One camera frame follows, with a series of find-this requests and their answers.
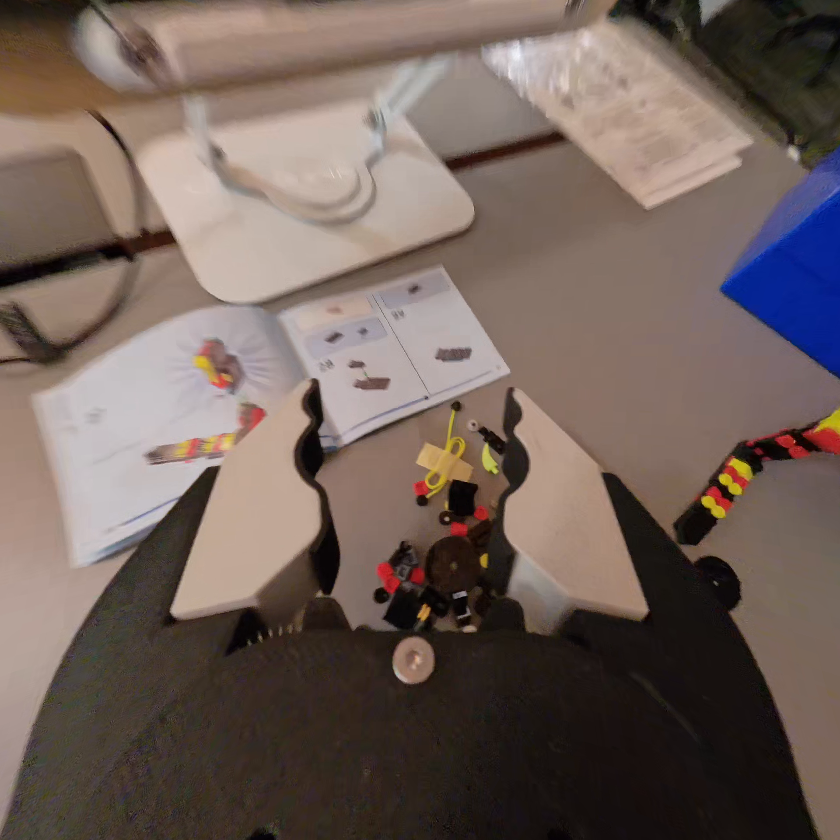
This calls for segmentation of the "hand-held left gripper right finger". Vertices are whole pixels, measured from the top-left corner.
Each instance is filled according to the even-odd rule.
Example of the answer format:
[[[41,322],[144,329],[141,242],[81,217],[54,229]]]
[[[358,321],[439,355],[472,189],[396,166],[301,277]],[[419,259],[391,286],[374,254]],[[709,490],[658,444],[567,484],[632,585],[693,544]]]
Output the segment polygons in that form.
[[[600,465],[524,391],[508,389],[502,491],[486,578],[532,634],[578,611],[641,622],[648,602]]]

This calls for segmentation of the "open lego instruction booklet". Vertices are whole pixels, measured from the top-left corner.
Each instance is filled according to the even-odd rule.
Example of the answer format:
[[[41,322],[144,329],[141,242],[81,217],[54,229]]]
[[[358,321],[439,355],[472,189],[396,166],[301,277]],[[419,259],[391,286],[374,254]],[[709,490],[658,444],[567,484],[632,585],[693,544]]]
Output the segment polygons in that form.
[[[270,314],[199,309],[34,399],[71,568],[141,541],[300,382],[326,453],[509,375],[444,267]]]

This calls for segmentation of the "white monitor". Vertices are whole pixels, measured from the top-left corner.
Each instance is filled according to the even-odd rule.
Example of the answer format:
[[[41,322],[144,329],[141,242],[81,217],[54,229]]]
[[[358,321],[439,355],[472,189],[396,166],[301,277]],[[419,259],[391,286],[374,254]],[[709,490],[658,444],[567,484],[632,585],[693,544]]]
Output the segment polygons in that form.
[[[115,91],[199,91],[317,77],[555,35],[607,1],[89,2],[82,65]]]

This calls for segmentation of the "pile of lego pieces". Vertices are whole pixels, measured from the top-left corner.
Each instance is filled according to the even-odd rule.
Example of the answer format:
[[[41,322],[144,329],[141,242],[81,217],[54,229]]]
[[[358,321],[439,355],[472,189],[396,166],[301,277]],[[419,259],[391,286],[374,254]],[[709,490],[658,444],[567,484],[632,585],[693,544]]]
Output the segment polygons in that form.
[[[456,428],[462,411],[460,400],[450,403],[444,443],[424,444],[416,459],[424,474],[413,484],[415,503],[426,508],[439,502],[442,535],[424,552],[401,541],[375,570],[373,600],[396,631],[430,631],[444,622],[474,634],[496,598],[488,580],[495,503],[480,502],[467,442]]]

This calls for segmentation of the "white printed paper leaflet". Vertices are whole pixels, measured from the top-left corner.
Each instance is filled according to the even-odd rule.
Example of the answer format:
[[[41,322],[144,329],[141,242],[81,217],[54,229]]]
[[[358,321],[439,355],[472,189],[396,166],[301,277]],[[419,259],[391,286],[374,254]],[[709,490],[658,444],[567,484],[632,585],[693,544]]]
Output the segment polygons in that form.
[[[485,47],[508,82],[650,210],[742,164],[753,137],[615,23]]]

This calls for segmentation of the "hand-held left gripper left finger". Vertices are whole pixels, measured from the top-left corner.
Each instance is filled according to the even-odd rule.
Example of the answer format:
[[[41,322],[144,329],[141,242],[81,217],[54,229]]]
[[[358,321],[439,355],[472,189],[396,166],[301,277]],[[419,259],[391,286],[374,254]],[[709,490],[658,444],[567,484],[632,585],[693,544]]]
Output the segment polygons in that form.
[[[340,544],[319,484],[319,382],[302,381],[224,457],[171,604],[176,620],[254,609],[290,621],[330,595]]]

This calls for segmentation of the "black lego wheel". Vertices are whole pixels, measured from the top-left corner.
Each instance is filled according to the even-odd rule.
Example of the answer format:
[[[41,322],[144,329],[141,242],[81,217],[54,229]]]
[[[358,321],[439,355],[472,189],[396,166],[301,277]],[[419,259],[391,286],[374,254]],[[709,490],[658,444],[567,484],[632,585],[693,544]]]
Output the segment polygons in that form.
[[[706,555],[698,558],[693,566],[723,609],[731,613],[739,606],[742,584],[730,563],[718,556]]]

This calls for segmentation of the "blue plastic box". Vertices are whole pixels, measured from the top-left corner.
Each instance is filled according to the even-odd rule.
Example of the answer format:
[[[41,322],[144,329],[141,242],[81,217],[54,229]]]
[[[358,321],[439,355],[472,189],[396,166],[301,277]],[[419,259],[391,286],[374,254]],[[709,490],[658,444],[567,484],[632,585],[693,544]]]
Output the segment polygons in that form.
[[[839,376],[839,150],[783,195],[720,290]]]

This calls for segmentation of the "dark bag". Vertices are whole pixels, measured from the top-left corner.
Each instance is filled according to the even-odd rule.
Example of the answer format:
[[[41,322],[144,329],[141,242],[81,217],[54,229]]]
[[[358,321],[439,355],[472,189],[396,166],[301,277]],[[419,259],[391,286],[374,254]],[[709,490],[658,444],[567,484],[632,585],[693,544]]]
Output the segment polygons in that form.
[[[814,169],[839,143],[838,1],[621,1],[752,121]]]

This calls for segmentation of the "white lamp stand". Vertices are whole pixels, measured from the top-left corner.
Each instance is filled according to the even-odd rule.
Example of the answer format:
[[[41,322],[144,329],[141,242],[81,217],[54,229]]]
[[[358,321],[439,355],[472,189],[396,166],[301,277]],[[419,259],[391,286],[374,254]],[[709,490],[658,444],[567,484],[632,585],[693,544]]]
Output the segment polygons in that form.
[[[472,200],[406,118],[452,62],[409,61],[370,100],[216,128],[204,96],[183,96],[184,130],[140,171],[202,288],[266,302],[465,232]]]

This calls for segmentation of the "black red yellow lego assembly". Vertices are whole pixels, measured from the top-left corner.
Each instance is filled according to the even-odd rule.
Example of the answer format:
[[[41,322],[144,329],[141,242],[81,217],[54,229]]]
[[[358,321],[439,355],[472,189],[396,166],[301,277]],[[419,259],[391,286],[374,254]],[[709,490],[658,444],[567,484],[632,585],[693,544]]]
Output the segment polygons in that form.
[[[839,410],[808,426],[745,439],[722,460],[701,493],[674,522],[678,544],[697,546],[725,519],[764,467],[777,461],[839,454]]]

